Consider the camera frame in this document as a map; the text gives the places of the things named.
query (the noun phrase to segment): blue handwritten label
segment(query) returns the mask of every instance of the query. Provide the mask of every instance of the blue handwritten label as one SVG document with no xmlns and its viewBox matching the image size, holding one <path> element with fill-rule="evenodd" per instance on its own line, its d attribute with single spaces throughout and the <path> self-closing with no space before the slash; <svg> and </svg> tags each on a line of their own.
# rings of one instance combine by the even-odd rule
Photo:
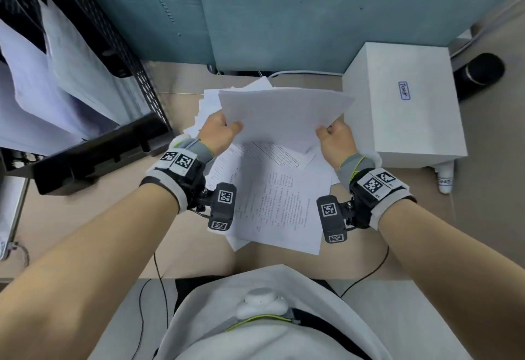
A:
<svg viewBox="0 0 525 360">
<path fill-rule="evenodd" d="M 399 85 L 401 100 L 410 100 L 409 84 L 407 82 L 398 82 L 397 84 Z"/>
</svg>

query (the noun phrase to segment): hand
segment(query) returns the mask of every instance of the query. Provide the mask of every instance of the hand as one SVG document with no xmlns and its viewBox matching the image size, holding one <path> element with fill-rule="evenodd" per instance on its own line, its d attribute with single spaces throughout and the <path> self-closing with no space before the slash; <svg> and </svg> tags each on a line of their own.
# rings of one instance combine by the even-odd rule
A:
<svg viewBox="0 0 525 360">
<path fill-rule="evenodd" d="M 241 130 L 243 130 L 242 122 L 226 125 L 226 118 L 220 110 L 208 117 L 197 138 L 208 146 L 215 157 L 218 157 L 227 150 L 233 138 Z"/>
<path fill-rule="evenodd" d="M 321 151 L 328 164 L 335 170 L 344 160 L 358 152 L 350 126 L 342 121 L 336 120 L 326 129 L 318 126 L 316 134 L 321 141 Z"/>
</svg>

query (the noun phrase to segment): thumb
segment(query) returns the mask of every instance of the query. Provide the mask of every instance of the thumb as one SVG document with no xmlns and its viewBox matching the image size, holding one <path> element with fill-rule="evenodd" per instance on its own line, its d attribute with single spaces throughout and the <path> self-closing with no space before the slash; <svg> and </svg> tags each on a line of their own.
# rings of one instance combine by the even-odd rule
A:
<svg viewBox="0 0 525 360">
<path fill-rule="evenodd" d="M 229 124 L 228 128 L 233 132 L 233 136 L 237 136 L 241 130 L 243 130 L 244 125 L 241 121 L 234 122 L 233 124 Z"/>
<path fill-rule="evenodd" d="M 330 134 L 324 126 L 318 126 L 316 128 L 316 135 L 321 141 L 325 140 L 327 137 L 330 137 Z"/>
</svg>

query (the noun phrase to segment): stack of papers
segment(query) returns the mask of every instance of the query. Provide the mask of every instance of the stack of papers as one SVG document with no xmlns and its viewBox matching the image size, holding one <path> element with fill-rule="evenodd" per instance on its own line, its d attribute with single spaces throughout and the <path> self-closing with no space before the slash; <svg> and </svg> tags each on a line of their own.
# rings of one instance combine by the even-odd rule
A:
<svg viewBox="0 0 525 360">
<path fill-rule="evenodd" d="M 114 77 L 51 0 L 39 3 L 45 54 L 0 20 L 1 147 L 48 156 L 150 112 L 134 77 Z"/>
<path fill-rule="evenodd" d="M 293 96 L 305 94 L 305 100 L 315 97 L 310 93 L 310 89 L 287 88 L 286 90 L 292 90 Z M 264 104 L 265 102 L 260 98 L 266 96 L 269 101 L 274 101 L 274 98 L 282 96 L 282 89 L 273 88 L 268 79 L 263 77 L 244 88 L 205 90 L 204 98 L 199 102 L 199 114 L 195 117 L 195 124 L 184 132 L 197 137 L 210 114 L 221 108 L 225 115 L 234 110 L 237 104 L 230 102 L 229 99 L 226 99 L 229 109 L 226 108 L 226 103 L 223 102 L 225 94 L 226 96 L 234 94 L 235 98 L 242 98 L 243 101 L 239 104 L 242 104 L 248 114 L 237 114 L 239 118 L 235 120 L 241 120 L 245 129 L 247 127 L 250 129 L 255 126 L 253 121 L 257 121 L 259 114 L 254 115 L 249 100 L 255 100 L 254 104 L 264 105 L 268 110 L 272 108 L 271 103 Z M 213 231 L 226 235 L 235 251 L 250 241 L 256 241 L 319 254 L 322 228 L 316 200 L 328 195 L 331 185 L 338 183 L 339 180 L 321 154 L 315 136 L 315 124 L 331 124 L 344 109 L 343 104 L 351 103 L 351 99 L 345 97 L 341 101 L 339 92 L 318 91 L 318 94 L 325 101 L 333 99 L 334 108 L 338 108 L 336 111 L 330 110 L 330 107 L 320 110 L 321 114 L 334 115 L 325 116 L 325 119 L 319 122 L 318 116 L 312 117 L 316 114 L 315 111 L 306 111 L 307 107 L 299 107 L 309 116 L 311 126 L 308 128 L 305 128 L 305 124 L 300 121 L 300 115 L 297 118 L 288 115 L 289 124 L 299 124 L 303 129 L 312 130 L 306 133 L 298 132 L 303 139 L 299 146 L 292 144 L 295 149 L 279 144 L 282 140 L 278 135 L 270 137 L 270 134 L 267 134 L 271 132 L 270 129 L 264 136 L 254 129 L 254 136 L 245 134 L 241 140 L 236 140 L 227 151 L 222 153 L 206 176 L 206 187 L 210 190 L 214 190 L 220 182 L 232 183 L 237 187 L 236 209 L 231 228 L 226 232 Z M 312 106 L 318 107 L 319 103 L 314 102 Z M 283 126 L 285 122 L 273 118 L 272 123 Z"/>
</svg>

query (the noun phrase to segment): black cylindrical object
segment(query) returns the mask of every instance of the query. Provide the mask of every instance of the black cylindrical object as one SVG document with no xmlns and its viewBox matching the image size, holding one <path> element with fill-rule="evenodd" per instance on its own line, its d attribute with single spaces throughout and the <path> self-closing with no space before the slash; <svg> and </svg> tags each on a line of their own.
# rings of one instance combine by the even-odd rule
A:
<svg viewBox="0 0 525 360">
<path fill-rule="evenodd" d="M 454 72 L 458 100 L 462 101 L 499 81 L 505 64 L 492 53 L 481 53 Z"/>
</svg>

